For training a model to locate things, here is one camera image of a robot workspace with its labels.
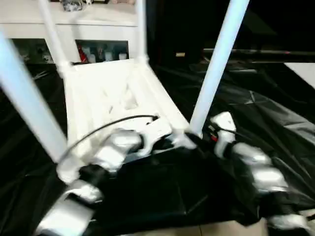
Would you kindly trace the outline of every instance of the black tarp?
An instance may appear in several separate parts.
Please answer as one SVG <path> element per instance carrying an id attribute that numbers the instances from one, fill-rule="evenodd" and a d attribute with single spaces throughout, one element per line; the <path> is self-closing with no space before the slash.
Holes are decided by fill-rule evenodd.
<path id="1" fill-rule="evenodd" d="M 36 84 L 66 133 L 63 82 L 55 67 L 29 70 L 33 76 L 46 71 Z M 204 75 L 162 67 L 156 72 L 190 119 Z M 64 185 L 56 177 L 55 165 L 3 93 L 0 103 L 0 235 L 31 235 Z M 314 104 L 314 89 L 283 64 L 230 64 L 210 112 L 213 116 L 230 111 L 238 132 L 270 154 L 296 193 L 299 209 L 315 208 Z M 220 196 L 223 193 L 214 189 L 213 198 L 225 199 Z M 225 211 L 224 220 L 237 219 L 240 214 L 235 209 Z"/>

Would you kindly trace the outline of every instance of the red object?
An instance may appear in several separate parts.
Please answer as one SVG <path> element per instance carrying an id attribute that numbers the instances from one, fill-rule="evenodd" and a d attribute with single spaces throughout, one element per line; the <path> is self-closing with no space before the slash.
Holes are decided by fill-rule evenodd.
<path id="1" fill-rule="evenodd" d="M 211 136 L 211 139 L 212 139 L 213 141 L 215 141 L 215 142 L 218 141 L 218 138 L 217 138 L 216 136 Z"/>
<path id="2" fill-rule="evenodd" d="M 88 57 L 85 55 L 85 53 L 82 51 L 81 45 L 78 46 L 78 51 L 80 55 L 80 59 L 82 63 L 88 63 Z"/>

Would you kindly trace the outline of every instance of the black plastic sheet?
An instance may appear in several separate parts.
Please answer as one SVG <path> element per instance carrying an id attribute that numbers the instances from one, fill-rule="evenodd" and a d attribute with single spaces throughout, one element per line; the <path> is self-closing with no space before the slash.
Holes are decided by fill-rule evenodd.
<path id="1" fill-rule="evenodd" d="M 66 133 L 63 81 L 59 78 L 56 68 L 45 65 L 30 67 L 29 70 L 35 78 L 38 78 L 36 84 Z M 179 109 L 187 119 L 190 119 L 204 75 L 161 67 L 157 68 L 157 74 Z M 45 211 L 61 193 L 64 184 L 56 176 L 55 165 L 3 93 L 0 95 L 0 103 L 2 143 L 0 235 L 32 235 Z M 209 114 L 211 117 L 223 111 L 231 112 L 238 132 L 249 137 L 252 145 L 268 153 L 276 166 L 285 174 L 292 191 L 296 193 L 294 202 L 300 210 L 315 207 L 315 114 L 312 109 L 314 103 L 314 89 L 283 64 L 232 64 L 224 73 Z M 161 174 L 164 178 L 156 176 L 159 171 L 164 171 Z M 168 175 L 165 173 L 172 179 L 167 181 L 165 178 Z M 178 183 L 173 179 L 174 173 L 177 172 L 158 169 L 154 175 L 151 175 L 156 183 L 155 187 L 159 185 L 163 189 L 163 186 L 168 186 L 170 193 L 174 192 L 171 185 Z M 140 210 L 126 204 L 123 197 L 125 191 L 120 189 L 121 201 L 111 203 L 111 207 L 104 205 L 103 213 L 102 211 L 97 213 L 97 215 L 101 214 L 99 218 L 104 220 L 101 221 L 101 226 L 107 229 L 110 235 L 115 235 L 128 230 L 241 220 L 244 215 L 248 217 L 251 214 L 252 222 L 259 220 L 259 216 L 253 214 L 254 206 L 230 198 L 229 191 L 233 186 L 229 179 L 222 178 L 219 181 L 219 178 L 216 178 L 220 175 L 218 168 L 209 170 L 209 173 L 209 188 L 213 191 L 208 195 L 209 199 L 205 207 L 201 207 L 191 218 L 182 217 L 188 212 L 185 212 L 182 204 L 178 202 L 173 206 L 178 205 L 179 213 L 182 213 L 181 217 L 172 215 L 172 221 L 163 221 L 163 215 L 150 214 L 148 208 Z M 132 199 L 131 194 L 134 189 L 139 188 L 139 185 L 132 181 L 133 179 L 137 179 L 146 187 L 152 184 L 141 177 L 139 172 L 133 177 L 124 177 L 123 174 L 121 176 L 122 181 L 126 179 L 124 184 L 129 186 L 126 189 L 129 193 L 126 201 Z M 180 179 L 181 186 L 186 189 L 186 175 L 183 173 L 181 176 L 183 176 L 183 179 Z M 165 207 L 167 211 L 164 204 L 168 201 L 167 195 L 153 193 L 155 192 L 146 194 L 155 196 L 157 201 L 163 196 L 163 202 L 152 202 L 152 204 L 147 202 L 148 207 L 150 205 L 157 211 L 162 211 L 164 209 L 162 207 Z M 114 196 L 108 198 L 113 201 L 118 200 Z M 115 212 L 117 209 L 115 206 L 121 205 L 126 208 L 121 207 L 120 212 Z M 145 217 L 146 224 L 141 224 L 143 221 L 140 216 Z"/>
<path id="2" fill-rule="evenodd" d="M 157 75 L 189 120 L 204 74 L 158 67 Z M 298 208 L 310 209 L 315 207 L 314 105 L 315 90 L 284 64 L 230 64 L 208 118 L 231 112 L 237 131 L 283 172 Z"/>

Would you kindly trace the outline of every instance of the white cabinet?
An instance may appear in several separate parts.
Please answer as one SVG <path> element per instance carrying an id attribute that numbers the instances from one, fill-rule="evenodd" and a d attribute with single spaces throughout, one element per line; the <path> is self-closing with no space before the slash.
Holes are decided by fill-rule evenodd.
<path id="1" fill-rule="evenodd" d="M 133 5 L 85 4 L 83 10 L 77 12 L 65 12 L 58 2 L 49 5 L 69 61 L 81 61 L 76 40 L 127 42 L 128 56 L 135 57 L 137 27 Z M 37 0 L 3 1 L 0 7 L 0 30 L 8 38 L 45 39 L 52 58 L 56 58 Z"/>

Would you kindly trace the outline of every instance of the black fabric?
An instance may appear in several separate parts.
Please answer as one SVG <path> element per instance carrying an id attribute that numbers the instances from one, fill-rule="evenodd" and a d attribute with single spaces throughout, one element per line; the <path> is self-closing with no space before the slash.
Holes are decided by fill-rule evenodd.
<path id="1" fill-rule="evenodd" d="M 63 81 L 54 67 L 29 69 L 35 77 L 46 71 L 36 84 L 66 133 Z M 204 75 L 161 67 L 156 72 L 190 119 Z M 268 153 L 285 174 L 299 209 L 315 207 L 314 102 L 314 89 L 282 64 L 231 64 L 209 114 L 232 113 L 237 131 Z M 0 235 L 32 235 L 64 185 L 56 176 L 55 165 L 3 93 L 0 103 Z M 238 141 L 247 142 L 242 137 Z M 238 193 L 234 186 L 240 183 L 235 181 L 237 171 L 241 171 L 238 166 L 225 175 L 213 158 L 208 159 L 213 163 L 204 163 L 200 156 L 192 165 L 187 160 L 179 161 L 182 156 L 166 155 L 172 163 L 155 161 L 123 167 L 95 215 L 96 225 L 88 229 L 90 235 L 259 220 L 253 201 L 234 198 Z M 244 199 L 253 198 L 241 194 Z"/>
<path id="2" fill-rule="evenodd" d="M 189 120 L 204 74 L 156 69 Z M 284 64 L 227 66 L 208 117 L 229 111 L 237 131 L 272 157 L 299 209 L 315 207 L 315 90 Z M 248 143 L 238 137 L 238 141 Z"/>

